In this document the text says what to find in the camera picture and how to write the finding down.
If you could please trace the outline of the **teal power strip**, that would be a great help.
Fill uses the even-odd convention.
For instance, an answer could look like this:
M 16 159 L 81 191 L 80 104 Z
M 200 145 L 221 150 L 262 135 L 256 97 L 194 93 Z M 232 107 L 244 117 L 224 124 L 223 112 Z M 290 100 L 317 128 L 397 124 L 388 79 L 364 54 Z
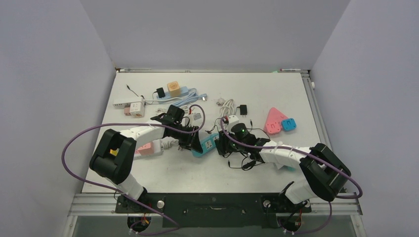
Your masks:
M 214 148 L 216 148 L 215 141 L 219 138 L 218 133 L 209 134 L 207 137 L 201 140 L 201 147 L 203 151 L 201 153 L 196 151 L 191 151 L 192 156 L 195 158 L 201 158 L 210 151 L 212 151 Z

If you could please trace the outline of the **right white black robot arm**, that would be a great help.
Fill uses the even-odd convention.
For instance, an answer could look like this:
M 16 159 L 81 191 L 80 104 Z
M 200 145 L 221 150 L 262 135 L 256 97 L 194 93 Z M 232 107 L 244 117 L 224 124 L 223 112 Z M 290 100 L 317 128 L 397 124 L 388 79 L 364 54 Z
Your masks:
M 236 124 L 230 131 L 223 128 L 221 138 L 228 140 L 229 153 L 246 153 L 256 162 L 273 163 L 279 168 L 287 166 L 302 172 L 304 178 L 288 184 L 279 198 L 279 205 L 285 211 L 292 211 L 299 203 L 315 197 L 331 202 L 351 180 L 349 169 L 322 143 L 295 147 L 257 138 L 243 123 Z

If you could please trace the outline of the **large black power adapter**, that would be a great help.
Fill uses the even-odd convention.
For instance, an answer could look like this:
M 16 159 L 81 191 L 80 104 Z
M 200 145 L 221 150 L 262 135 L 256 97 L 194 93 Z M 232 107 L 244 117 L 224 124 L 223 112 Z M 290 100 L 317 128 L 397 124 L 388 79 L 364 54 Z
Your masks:
M 222 131 L 218 133 L 218 138 L 215 139 L 215 145 L 220 156 L 235 152 L 232 141 Z

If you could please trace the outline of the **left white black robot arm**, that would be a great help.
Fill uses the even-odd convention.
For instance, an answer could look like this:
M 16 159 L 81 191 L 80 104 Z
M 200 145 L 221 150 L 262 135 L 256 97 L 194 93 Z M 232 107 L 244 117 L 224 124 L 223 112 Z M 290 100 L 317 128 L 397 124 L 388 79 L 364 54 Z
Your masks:
M 89 162 L 89 168 L 129 196 L 128 206 L 142 212 L 147 206 L 147 190 L 131 174 L 135 151 L 154 140 L 174 138 L 180 147 L 202 153 L 199 139 L 201 126 L 182 125 L 185 111 L 171 105 L 167 112 L 150 118 L 136 127 L 106 130 Z

